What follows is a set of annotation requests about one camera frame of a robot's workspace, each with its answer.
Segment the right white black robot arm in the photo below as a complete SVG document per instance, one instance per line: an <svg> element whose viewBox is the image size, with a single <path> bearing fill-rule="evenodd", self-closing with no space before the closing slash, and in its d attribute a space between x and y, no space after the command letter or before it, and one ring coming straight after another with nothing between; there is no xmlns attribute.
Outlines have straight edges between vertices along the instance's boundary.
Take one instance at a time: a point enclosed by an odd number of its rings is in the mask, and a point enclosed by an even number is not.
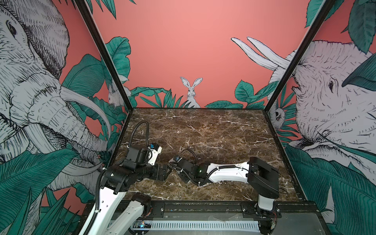
<svg viewBox="0 0 376 235"><path fill-rule="evenodd" d="M246 162L238 164L194 164L182 157L174 157L169 161L171 167L179 172L185 182L192 182L201 187L224 181L248 183L257 192L257 213L277 216L275 200L279 198L279 171L267 162L250 157Z"/></svg>

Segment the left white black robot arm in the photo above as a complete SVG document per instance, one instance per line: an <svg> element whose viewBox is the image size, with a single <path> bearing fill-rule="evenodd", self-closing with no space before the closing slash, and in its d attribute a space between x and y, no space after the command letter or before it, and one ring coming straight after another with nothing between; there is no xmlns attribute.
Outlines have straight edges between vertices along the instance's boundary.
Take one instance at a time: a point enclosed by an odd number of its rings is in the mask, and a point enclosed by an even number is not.
<svg viewBox="0 0 376 235"><path fill-rule="evenodd" d="M120 202L130 186L145 178L165 181L171 172L166 164L157 164L156 160L162 147L152 143L146 153L142 148L132 146L120 165L108 167L98 178L95 192L95 204L83 224L81 235L124 235L140 217L151 214L153 207L150 196L137 193L124 211L116 218Z"/></svg>

